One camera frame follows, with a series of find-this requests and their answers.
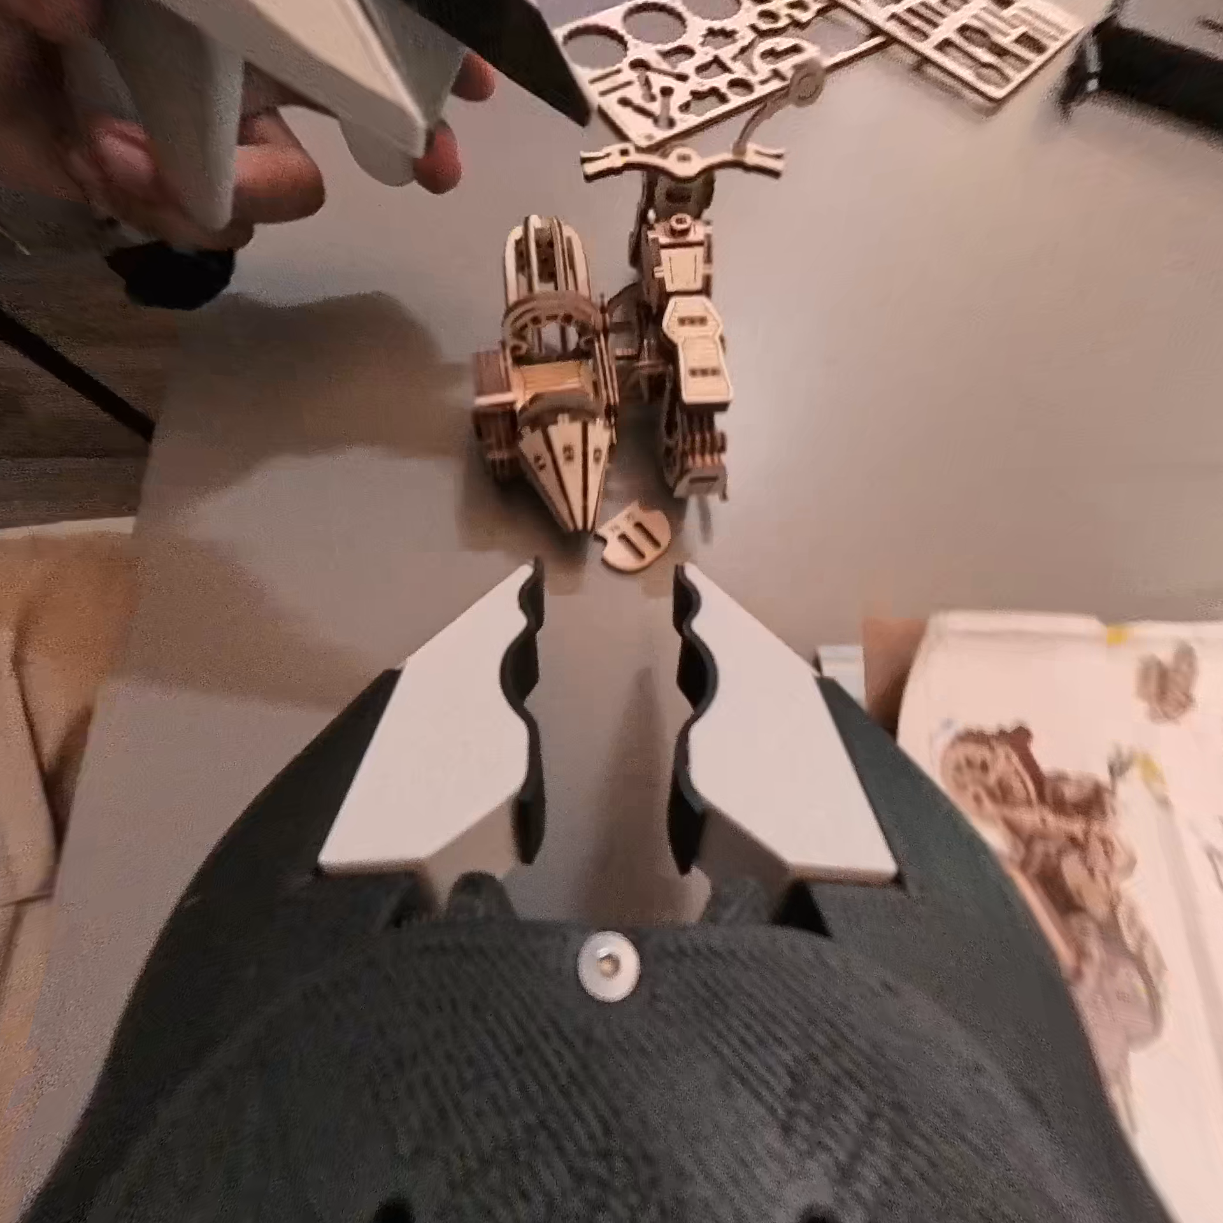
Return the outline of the slotted rounded wooden piece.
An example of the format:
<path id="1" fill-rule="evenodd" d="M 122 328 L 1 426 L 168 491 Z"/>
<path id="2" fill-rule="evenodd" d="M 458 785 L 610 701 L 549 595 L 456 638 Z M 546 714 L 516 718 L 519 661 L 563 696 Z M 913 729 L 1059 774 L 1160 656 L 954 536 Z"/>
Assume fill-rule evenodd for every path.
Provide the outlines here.
<path id="1" fill-rule="evenodd" d="M 665 555 L 672 543 L 672 526 L 662 509 L 627 503 L 595 528 L 600 541 L 600 562 L 619 573 L 639 573 Z"/>

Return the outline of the wooden motorcycle sidecar model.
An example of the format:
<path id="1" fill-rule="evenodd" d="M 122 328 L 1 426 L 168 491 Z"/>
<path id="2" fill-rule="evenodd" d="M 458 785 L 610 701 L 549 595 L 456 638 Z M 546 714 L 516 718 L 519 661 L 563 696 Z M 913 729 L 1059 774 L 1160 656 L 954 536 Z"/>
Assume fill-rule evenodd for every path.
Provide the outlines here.
<path id="1" fill-rule="evenodd" d="M 787 105 L 813 103 L 825 78 L 819 53 L 801 58 L 784 89 L 714 155 L 630 141 L 581 153 L 587 182 L 639 174 L 635 280 L 614 298 L 595 293 L 585 243 L 560 217 L 526 215 L 508 235 L 498 341 L 472 358 L 470 417 L 488 476 L 528 481 L 563 532 L 595 532 L 623 404 L 657 408 L 672 496 L 725 499 L 719 415 L 732 406 L 732 381 L 705 211 L 718 172 L 784 172 L 784 152 L 750 132 Z"/>

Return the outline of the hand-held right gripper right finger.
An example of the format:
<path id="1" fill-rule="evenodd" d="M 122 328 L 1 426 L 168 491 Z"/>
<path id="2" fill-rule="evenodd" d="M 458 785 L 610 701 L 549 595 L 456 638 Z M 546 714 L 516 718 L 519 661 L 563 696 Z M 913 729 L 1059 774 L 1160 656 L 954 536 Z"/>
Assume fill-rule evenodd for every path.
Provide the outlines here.
<path id="1" fill-rule="evenodd" d="M 674 569 L 672 625 L 687 703 L 670 772 L 675 870 L 769 894 L 899 882 L 819 671 L 694 564 Z"/>

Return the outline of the illustrated instruction booklet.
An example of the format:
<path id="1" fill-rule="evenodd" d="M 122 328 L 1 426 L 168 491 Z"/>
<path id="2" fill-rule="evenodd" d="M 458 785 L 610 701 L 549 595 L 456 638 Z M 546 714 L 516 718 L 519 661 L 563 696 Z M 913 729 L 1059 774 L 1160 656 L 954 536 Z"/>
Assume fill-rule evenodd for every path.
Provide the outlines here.
<path id="1" fill-rule="evenodd" d="M 1221 1127 L 1221 622 L 867 616 L 855 653 L 1030 904 L 1127 1133 Z"/>

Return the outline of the black electronics box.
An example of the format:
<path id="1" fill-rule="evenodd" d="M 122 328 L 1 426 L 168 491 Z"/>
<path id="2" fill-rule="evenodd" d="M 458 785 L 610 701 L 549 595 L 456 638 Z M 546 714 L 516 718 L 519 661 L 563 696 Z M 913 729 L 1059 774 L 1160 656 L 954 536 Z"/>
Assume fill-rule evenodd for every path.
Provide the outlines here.
<path id="1" fill-rule="evenodd" d="M 1093 92 L 1221 135 L 1221 58 L 1130 27 L 1115 17 L 1092 31 Z"/>

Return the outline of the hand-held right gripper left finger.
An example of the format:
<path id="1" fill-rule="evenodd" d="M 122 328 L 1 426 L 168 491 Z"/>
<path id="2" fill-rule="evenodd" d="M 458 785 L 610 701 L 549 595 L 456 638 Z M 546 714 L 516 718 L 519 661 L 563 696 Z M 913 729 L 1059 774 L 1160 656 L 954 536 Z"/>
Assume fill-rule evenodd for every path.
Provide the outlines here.
<path id="1" fill-rule="evenodd" d="M 414 874 L 449 894 L 465 874 L 505 877 L 544 833 L 538 683 L 540 562 L 518 566 L 397 670 L 321 847 L 327 876 Z"/>

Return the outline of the wooden sheet with rectangular cutouts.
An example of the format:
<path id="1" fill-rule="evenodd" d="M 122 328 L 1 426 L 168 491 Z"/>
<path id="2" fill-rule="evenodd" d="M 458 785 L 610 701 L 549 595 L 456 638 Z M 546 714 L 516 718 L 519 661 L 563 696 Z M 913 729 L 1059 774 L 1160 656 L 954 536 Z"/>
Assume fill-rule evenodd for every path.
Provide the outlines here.
<path id="1" fill-rule="evenodd" d="M 920 66 L 1004 103 L 1085 31 L 1053 1 L 842 1 Z"/>

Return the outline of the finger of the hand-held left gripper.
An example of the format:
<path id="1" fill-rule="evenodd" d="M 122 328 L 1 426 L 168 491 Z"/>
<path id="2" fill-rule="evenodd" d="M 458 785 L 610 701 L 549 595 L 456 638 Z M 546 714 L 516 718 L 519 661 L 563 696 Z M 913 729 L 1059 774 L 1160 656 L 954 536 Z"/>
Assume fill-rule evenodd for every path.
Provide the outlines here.
<path id="1" fill-rule="evenodd" d="M 441 120 L 465 53 L 578 126 L 591 124 L 589 89 L 534 1 L 362 1 L 389 63 L 417 111 L 419 148 Z"/>
<path id="2" fill-rule="evenodd" d="M 452 36 L 399 1 L 105 1 L 66 47 L 66 93 L 79 116 L 144 126 L 184 215 L 220 231 L 248 69 L 335 116 L 374 180 L 406 185 L 452 96 Z"/>

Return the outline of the wooden sheet with round cutouts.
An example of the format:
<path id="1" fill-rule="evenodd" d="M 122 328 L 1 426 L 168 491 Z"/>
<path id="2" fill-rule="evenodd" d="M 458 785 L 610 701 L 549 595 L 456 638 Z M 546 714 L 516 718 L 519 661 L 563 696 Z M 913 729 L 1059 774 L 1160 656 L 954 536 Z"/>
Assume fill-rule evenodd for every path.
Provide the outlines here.
<path id="1" fill-rule="evenodd" d="M 813 103 L 886 40 L 833 1 L 618 1 L 554 28 L 610 129 L 639 150 Z"/>

